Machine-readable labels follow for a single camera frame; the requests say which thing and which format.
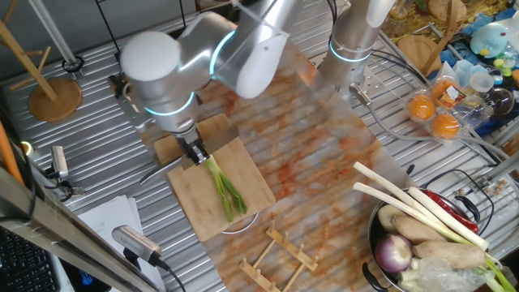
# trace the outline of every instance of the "cutting board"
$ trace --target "cutting board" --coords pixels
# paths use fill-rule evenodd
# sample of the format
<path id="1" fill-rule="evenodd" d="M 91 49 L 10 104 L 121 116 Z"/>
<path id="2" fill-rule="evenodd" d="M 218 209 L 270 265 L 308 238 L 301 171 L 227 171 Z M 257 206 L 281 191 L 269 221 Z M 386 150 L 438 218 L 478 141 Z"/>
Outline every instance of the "cutting board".
<path id="1" fill-rule="evenodd" d="M 218 114 L 200 122 L 198 130 L 202 139 L 208 140 L 230 126 L 225 114 Z M 158 140 L 153 147 L 162 164 L 182 155 L 182 150 L 173 136 Z M 213 156 L 248 207 L 245 215 L 234 211 L 234 222 L 231 224 L 227 221 L 226 212 L 207 166 L 192 166 L 187 170 L 177 167 L 168 173 L 177 200 L 201 242 L 276 203 L 274 194 L 239 138 L 220 148 Z M 227 199 L 233 203 L 228 194 Z"/>

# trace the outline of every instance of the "wooden stand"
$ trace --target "wooden stand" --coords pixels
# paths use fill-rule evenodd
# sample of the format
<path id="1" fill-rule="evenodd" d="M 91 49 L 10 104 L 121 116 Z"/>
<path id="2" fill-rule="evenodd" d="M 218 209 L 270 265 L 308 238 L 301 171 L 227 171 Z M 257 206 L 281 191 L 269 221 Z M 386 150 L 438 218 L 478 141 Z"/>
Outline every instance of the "wooden stand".
<path id="1" fill-rule="evenodd" d="M 441 68 L 440 53 L 456 32 L 457 18 L 452 15 L 457 14 L 458 7 L 454 2 L 448 0 L 446 4 L 448 26 L 438 45 L 424 36 L 405 36 L 398 41 L 398 48 L 425 76 Z"/>
<path id="2" fill-rule="evenodd" d="M 247 263 L 247 258 L 243 258 L 242 262 L 239 265 L 239 268 L 245 272 L 252 280 L 254 280 L 259 286 L 261 286 L 265 291 L 268 292 L 286 292 L 292 286 L 295 281 L 295 278 L 299 276 L 302 270 L 306 267 L 312 272 L 317 268 L 317 260 L 319 257 L 316 256 L 312 259 L 310 256 L 302 252 L 304 248 L 304 244 L 301 243 L 299 247 L 293 245 L 289 240 L 289 232 L 285 231 L 285 235 L 281 235 L 275 229 L 276 222 L 274 220 L 271 221 L 271 225 L 268 228 L 266 234 L 272 239 L 272 241 L 267 245 L 267 248 L 259 255 L 258 260 L 250 265 Z M 256 269 L 260 264 L 261 260 L 267 255 L 270 251 L 274 243 L 277 243 L 280 247 L 283 247 L 287 252 L 289 252 L 296 260 L 298 260 L 301 264 L 298 269 L 295 271 L 294 275 L 290 278 L 289 282 L 286 284 L 283 290 L 279 290 L 276 288 L 276 282 L 270 282 L 265 276 L 261 274 L 260 269 Z"/>
<path id="3" fill-rule="evenodd" d="M 16 90 L 32 80 L 35 80 L 38 86 L 29 97 L 29 111 L 35 118 L 42 121 L 57 122 L 73 114 L 81 104 L 81 88 L 72 79 L 59 78 L 47 82 L 43 75 L 41 75 L 41 69 L 43 69 L 45 60 L 49 56 L 50 47 L 47 48 L 40 61 L 39 67 L 36 68 L 29 56 L 40 55 L 42 52 L 25 52 L 6 27 L 6 22 L 11 17 L 15 5 L 16 0 L 13 0 L 3 21 L 0 21 L 0 37 L 3 39 L 0 41 L 0 44 L 11 49 L 13 54 L 15 54 L 25 69 L 31 74 L 32 78 L 11 86 L 10 90 Z"/>

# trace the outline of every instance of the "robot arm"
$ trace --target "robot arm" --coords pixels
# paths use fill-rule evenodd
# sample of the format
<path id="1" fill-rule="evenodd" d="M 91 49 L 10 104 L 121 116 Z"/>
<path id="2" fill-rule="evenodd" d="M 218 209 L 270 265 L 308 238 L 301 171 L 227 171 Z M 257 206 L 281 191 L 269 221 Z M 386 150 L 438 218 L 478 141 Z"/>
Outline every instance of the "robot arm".
<path id="1" fill-rule="evenodd" d="M 319 72 L 343 97 L 351 94 L 351 84 L 362 87 L 367 59 L 395 1 L 350 0 L 337 18 Z"/>
<path id="2" fill-rule="evenodd" d="M 143 32 L 125 46 L 121 67 L 156 124 L 177 138 L 195 164 L 208 158 L 196 130 L 194 91 L 217 79 L 253 98 L 270 84 L 300 0 L 244 0 L 239 25 L 211 12 L 174 40 Z"/>

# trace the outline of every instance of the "onion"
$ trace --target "onion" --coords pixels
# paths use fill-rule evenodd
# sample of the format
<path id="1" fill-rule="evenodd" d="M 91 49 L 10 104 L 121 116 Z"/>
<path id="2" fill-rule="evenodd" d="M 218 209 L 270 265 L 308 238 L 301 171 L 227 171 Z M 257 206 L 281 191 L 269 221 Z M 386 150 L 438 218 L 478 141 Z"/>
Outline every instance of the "onion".
<path id="1" fill-rule="evenodd" d="M 401 235 L 386 236 L 375 249 L 376 262 L 390 273 L 405 271 L 412 256 L 411 243 Z"/>

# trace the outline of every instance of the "blue light ring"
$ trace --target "blue light ring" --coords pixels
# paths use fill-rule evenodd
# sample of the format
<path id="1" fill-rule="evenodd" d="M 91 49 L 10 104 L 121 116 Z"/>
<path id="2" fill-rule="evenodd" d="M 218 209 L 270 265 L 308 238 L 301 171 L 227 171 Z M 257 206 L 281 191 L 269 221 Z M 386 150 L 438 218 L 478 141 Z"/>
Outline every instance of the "blue light ring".
<path id="1" fill-rule="evenodd" d="M 332 53 L 337 57 L 339 58 L 341 61 L 344 61 L 344 62 L 361 62 L 361 61 L 364 61 L 366 60 L 367 58 L 370 57 L 371 55 L 371 52 L 364 58 L 360 58 L 360 59 L 350 59 L 350 58 L 345 58 L 345 57 L 342 57 L 340 54 L 338 54 L 335 49 L 333 48 L 332 46 L 332 42 L 330 42 L 330 50 L 332 51 Z"/>
<path id="2" fill-rule="evenodd" d="M 220 43 L 217 45 L 217 47 L 214 49 L 214 52 L 212 53 L 211 62 L 209 63 L 209 74 L 214 75 L 214 67 L 217 65 L 217 58 L 218 54 L 220 53 L 221 49 L 224 47 L 225 43 L 236 33 L 236 31 L 232 31 L 227 33 L 226 36 L 224 36 L 223 39 L 221 39 Z"/>
<path id="3" fill-rule="evenodd" d="M 150 114 L 155 114 L 155 115 L 162 116 L 162 117 L 171 116 L 171 115 L 178 114 L 181 111 L 185 110 L 189 106 L 189 104 L 193 101 L 194 98 L 195 98 L 195 92 L 192 92 L 191 95 L 189 96 L 189 100 L 187 100 L 185 105 L 183 105 L 180 109 L 177 109 L 170 113 L 157 113 L 156 111 L 149 109 L 148 107 L 144 107 L 144 109 L 147 110 Z"/>

